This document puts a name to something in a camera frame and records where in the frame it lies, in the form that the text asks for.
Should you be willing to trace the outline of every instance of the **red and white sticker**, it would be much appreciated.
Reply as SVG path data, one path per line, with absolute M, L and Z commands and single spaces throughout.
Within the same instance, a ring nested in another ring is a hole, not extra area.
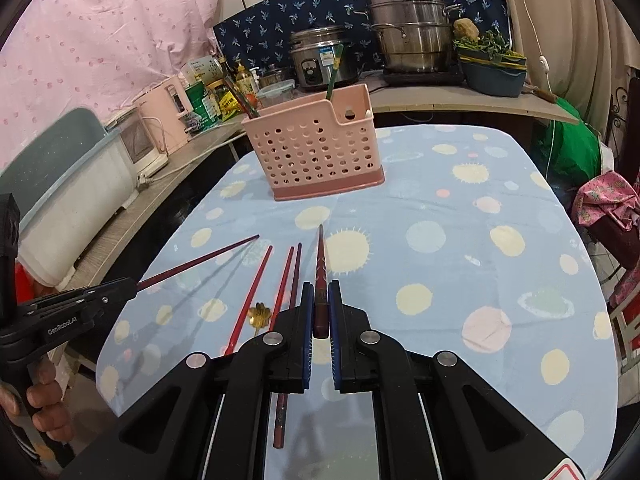
M 584 476 L 570 458 L 565 458 L 545 480 L 584 480 Z

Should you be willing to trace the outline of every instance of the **utensil holder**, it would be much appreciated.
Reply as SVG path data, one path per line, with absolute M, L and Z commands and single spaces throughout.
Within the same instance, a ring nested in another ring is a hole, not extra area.
M 367 85 L 280 103 L 242 121 L 274 199 L 297 200 L 376 186 L 380 165 Z

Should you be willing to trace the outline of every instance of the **metal screw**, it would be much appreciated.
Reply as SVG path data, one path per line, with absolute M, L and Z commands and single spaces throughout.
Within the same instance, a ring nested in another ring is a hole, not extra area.
M 204 354 L 191 354 L 187 357 L 187 366 L 189 368 L 202 368 L 207 362 L 207 357 Z
M 442 366 L 455 366 L 458 358 L 453 352 L 440 352 L 438 354 L 438 362 Z
M 262 338 L 262 341 L 264 341 L 265 345 L 277 346 L 282 343 L 283 339 L 280 332 L 267 332 Z
M 365 330 L 360 334 L 360 340 L 367 345 L 375 345 L 380 342 L 380 334 L 373 330 Z

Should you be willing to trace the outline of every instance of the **wooden countertop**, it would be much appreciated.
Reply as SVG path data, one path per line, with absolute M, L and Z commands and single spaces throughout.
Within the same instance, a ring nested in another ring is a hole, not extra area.
M 180 168 L 213 145 L 230 139 L 234 134 L 242 130 L 240 121 L 244 117 L 244 115 L 238 116 L 219 128 L 194 137 L 190 142 L 172 153 L 169 156 L 169 163 L 152 176 L 151 179 L 158 179 Z M 120 256 L 120 253 L 152 213 L 205 158 L 206 156 L 202 156 L 183 170 L 176 171 L 170 176 L 153 182 L 149 187 L 140 191 L 140 194 L 129 207 L 117 213 L 94 237 L 89 249 L 84 253 L 80 261 L 76 263 L 76 273 L 66 286 L 66 290 L 100 283 L 116 261 L 116 258 Z
M 361 80 L 369 89 L 384 83 L 373 75 Z M 399 86 L 381 88 L 370 95 L 373 113 L 384 112 L 493 112 L 578 124 L 578 119 L 533 94 L 492 97 L 460 86 Z

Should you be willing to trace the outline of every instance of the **blue polka dot tablecloth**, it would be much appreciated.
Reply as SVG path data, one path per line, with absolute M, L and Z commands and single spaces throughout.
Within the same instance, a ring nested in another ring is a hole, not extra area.
M 129 301 L 98 360 L 102 396 L 121 414 L 190 352 L 221 355 L 268 245 L 255 301 L 273 306 L 298 242 L 301 288 L 313 282 L 322 222 L 328 277 L 340 280 L 345 303 L 409 351 L 459 354 L 589 479 L 612 443 L 617 362 L 593 266 L 545 179 L 498 130 L 415 125 L 376 135 L 386 182 L 334 196 L 277 203 L 255 153 L 244 156 L 145 277 L 260 239 Z M 253 332 L 246 322 L 237 348 Z M 267 446 L 267 480 L 378 477 L 370 394 L 334 391 L 330 360 L 329 340 L 315 340 L 310 390 L 289 397 L 286 444 Z

